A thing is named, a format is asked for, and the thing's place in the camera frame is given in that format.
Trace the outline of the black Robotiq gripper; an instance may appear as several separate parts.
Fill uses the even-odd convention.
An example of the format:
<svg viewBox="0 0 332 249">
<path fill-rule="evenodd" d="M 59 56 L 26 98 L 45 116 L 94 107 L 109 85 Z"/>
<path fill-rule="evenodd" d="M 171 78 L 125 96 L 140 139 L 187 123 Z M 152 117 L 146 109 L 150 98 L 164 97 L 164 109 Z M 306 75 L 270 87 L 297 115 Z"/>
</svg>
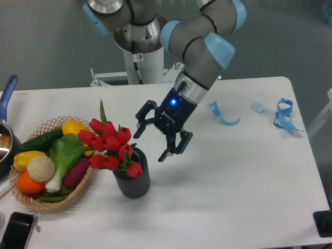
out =
<svg viewBox="0 0 332 249">
<path fill-rule="evenodd" d="M 148 100 L 135 115 L 138 123 L 133 138 L 138 139 L 146 127 L 154 123 L 155 127 L 166 136 L 167 141 L 167 147 L 159 157 L 158 162 L 164 162 L 167 157 L 174 154 L 182 154 L 193 137 L 192 132 L 182 128 L 197 105 L 180 95 L 175 88 L 168 92 L 160 106 L 155 101 Z M 155 110 L 155 115 L 146 119 L 151 110 Z M 181 140 L 176 145 L 176 134 L 178 132 Z"/>
</svg>

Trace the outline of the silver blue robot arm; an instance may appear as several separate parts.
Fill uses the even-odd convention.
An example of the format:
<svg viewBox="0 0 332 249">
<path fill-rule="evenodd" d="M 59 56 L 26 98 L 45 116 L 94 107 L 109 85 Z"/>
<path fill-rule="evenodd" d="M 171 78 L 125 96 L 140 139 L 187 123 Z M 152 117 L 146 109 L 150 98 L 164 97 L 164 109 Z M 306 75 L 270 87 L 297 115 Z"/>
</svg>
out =
<svg viewBox="0 0 332 249">
<path fill-rule="evenodd" d="M 101 35 L 111 33 L 123 50 L 129 84 L 162 80 L 165 51 L 183 63 L 162 103 L 149 100 L 136 114 L 135 138 L 151 124 L 166 136 L 167 147 L 159 161 L 184 152 L 192 138 L 184 129 L 185 122 L 235 54 L 223 35 L 246 20 L 240 1 L 197 4 L 200 15 L 188 23 L 166 21 L 150 1 L 86 1 L 82 7 L 90 25 Z"/>
</svg>

